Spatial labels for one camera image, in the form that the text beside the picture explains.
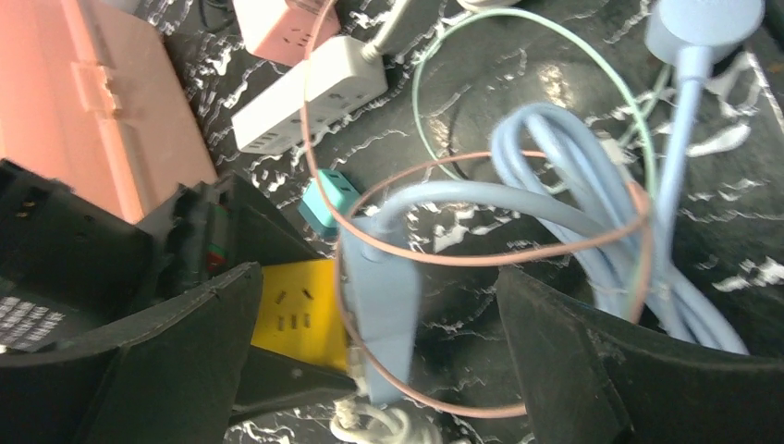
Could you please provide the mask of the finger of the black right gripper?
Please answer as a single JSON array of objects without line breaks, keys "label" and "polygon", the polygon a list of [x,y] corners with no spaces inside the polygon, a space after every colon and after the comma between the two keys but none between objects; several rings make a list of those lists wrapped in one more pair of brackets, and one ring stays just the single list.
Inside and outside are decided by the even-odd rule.
[{"label": "finger of the black right gripper", "polygon": [[236,265],[283,265],[314,259],[315,249],[245,178],[179,185],[137,227],[159,254],[158,294],[180,294]]},{"label": "finger of the black right gripper", "polygon": [[240,424],[268,413],[329,403],[355,392],[354,380],[343,371],[251,346],[229,422]]}]

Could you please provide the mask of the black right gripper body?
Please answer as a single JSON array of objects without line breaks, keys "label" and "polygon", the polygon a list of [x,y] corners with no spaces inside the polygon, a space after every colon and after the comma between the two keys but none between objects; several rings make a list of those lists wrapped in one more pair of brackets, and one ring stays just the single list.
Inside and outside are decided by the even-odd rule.
[{"label": "black right gripper body", "polygon": [[152,255],[143,230],[2,161],[2,346],[36,352],[124,317]]}]

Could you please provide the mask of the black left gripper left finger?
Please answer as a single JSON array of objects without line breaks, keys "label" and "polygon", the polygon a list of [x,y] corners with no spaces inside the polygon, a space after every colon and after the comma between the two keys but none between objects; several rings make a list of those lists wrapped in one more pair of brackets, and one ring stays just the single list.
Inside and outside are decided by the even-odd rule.
[{"label": "black left gripper left finger", "polygon": [[219,443],[259,307],[261,268],[1,359],[5,443]]}]

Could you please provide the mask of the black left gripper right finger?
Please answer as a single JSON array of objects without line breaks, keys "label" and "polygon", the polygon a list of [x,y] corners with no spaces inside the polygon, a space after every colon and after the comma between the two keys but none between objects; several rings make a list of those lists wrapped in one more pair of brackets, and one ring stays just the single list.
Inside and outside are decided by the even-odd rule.
[{"label": "black left gripper right finger", "polygon": [[496,299],[541,443],[779,443],[783,363],[673,339],[514,267]]}]

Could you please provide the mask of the yellow cube socket adapter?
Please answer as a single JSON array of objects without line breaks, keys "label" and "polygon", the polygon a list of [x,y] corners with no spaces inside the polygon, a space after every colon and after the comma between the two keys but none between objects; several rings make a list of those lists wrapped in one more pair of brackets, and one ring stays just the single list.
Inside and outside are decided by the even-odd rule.
[{"label": "yellow cube socket adapter", "polygon": [[332,259],[263,267],[251,345],[346,372],[347,334],[337,309],[334,272]]}]

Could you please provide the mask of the light blue socket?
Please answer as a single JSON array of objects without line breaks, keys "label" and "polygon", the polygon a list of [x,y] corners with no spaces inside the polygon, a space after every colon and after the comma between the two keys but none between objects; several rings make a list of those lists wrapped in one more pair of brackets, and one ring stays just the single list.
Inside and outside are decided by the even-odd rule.
[{"label": "light blue socket", "polygon": [[348,278],[344,298],[361,339],[389,373],[407,384],[423,296],[417,263],[378,251],[344,228],[340,251]]}]

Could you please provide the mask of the pink translucent storage box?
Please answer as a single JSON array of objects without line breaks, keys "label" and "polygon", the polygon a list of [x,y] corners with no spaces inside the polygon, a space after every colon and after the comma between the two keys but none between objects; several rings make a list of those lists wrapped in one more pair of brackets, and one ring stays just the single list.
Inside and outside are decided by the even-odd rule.
[{"label": "pink translucent storage box", "polygon": [[102,1],[2,3],[1,156],[128,222],[217,178],[157,30]]}]

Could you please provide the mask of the pink power adapter plug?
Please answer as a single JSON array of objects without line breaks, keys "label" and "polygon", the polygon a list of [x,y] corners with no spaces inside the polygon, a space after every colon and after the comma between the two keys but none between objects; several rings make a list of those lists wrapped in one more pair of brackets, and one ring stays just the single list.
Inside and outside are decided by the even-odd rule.
[{"label": "pink power adapter plug", "polygon": [[233,7],[245,50],[286,67],[297,65],[312,39],[324,3],[313,0],[235,0]]}]

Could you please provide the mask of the small white usb socket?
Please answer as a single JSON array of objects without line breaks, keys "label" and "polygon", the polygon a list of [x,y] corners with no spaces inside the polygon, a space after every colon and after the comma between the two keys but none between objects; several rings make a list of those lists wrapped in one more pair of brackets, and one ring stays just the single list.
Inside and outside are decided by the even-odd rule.
[{"label": "small white usb socket", "polygon": [[316,48],[232,118],[239,152],[278,155],[303,141],[300,109],[308,102],[313,133],[366,105],[387,88],[383,59],[362,57],[364,42],[337,36]]}]

